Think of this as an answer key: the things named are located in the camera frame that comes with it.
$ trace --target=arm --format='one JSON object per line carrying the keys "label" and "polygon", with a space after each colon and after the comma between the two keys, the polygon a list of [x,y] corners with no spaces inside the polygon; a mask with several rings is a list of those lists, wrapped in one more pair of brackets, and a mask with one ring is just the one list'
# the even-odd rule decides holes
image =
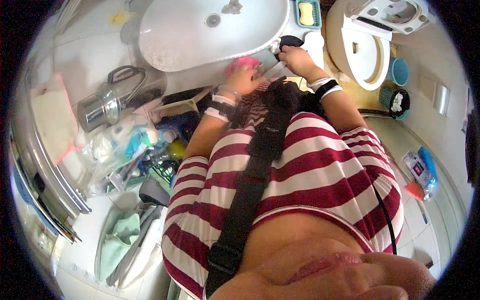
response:
{"label": "arm", "polygon": [[[257,70],[252,67],[239,67],[228,78],[227,85],[240,95],[249,94],[265,81],[263,77],[252,80],[256,73]],[[236,101],[235,95],[226,91],[219,91],[217,95],[228,98],[233,103]],[[188,143],[185,158],[193,156],[209,158],[213,147],[227,131],[227,128],[227,123],[224,120],[205,114]]]}
{"label": "arm", "polygon": [[[278,57],[287,63],[288,68],[298,76],[304,77],[309,84],[330,77],[312,61],[308,52],[299,47],[283,46]],[[344,91],[334,91],[323,99],[325,115],[338,133],[357,127],[367,127],[355,104]]]}

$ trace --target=yellow soap bar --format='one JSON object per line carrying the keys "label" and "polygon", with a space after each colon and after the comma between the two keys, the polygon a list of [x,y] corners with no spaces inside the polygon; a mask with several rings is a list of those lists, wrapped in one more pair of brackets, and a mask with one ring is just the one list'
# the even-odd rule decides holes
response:
{"label": "yellow soap bar", "polygon": [[313,5],[308,2],[299,3],[300,23],[307,26],[313,25]]}

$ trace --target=hand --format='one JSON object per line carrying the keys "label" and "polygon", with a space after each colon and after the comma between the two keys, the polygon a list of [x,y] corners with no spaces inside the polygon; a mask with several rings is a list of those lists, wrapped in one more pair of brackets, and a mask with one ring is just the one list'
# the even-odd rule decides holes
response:
{"label": "hand", "polygon": [[329,77],[313,62],[308,52],[300,47],[283,46],[278,58],[287,63],[290,71],[305,78],[310,84],[318,79]]}
{"label": "hand", "polygon": [[249,94],[266,80],[264,77],[252,80],[252,77],[257,74],[257,72],[258,70],[251,66],[243,65],[237,68],[227,79],[227,85],[240,95]]}

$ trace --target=sink drain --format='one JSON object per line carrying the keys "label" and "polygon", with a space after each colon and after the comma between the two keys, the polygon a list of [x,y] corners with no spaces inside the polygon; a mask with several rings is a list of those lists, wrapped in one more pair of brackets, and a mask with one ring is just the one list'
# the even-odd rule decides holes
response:
{"label": "sink drain", "polygon": [[216,13],[209,15],[205,20],[205,24],[207,24],[208,27],[218,26],[218,24],[220,24],[220,16]]}

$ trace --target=striped shirt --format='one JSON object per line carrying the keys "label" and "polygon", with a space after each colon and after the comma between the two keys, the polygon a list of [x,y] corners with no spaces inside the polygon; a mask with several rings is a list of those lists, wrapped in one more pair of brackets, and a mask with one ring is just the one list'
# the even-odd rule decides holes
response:
{"label": "striped shirt", "polygon": [[[210,159],[183,161],[170,199],[162,238],[165,268],[193,298],[203,298],[207,254],[218,240],[236,191],[236,178],[250,156],[247,145],[266,111],[253,108],[244,129],[229,130]],[[372,184],[392,219],[396,240],[403,225],[399,186],[380,140],[367,128],[338,135],[321,117],[293,116],[281,159],[269,171],[270,183],[253,228],[289,213],[314,215],[348,232],[365,253],[392,253],[384,212]]]}

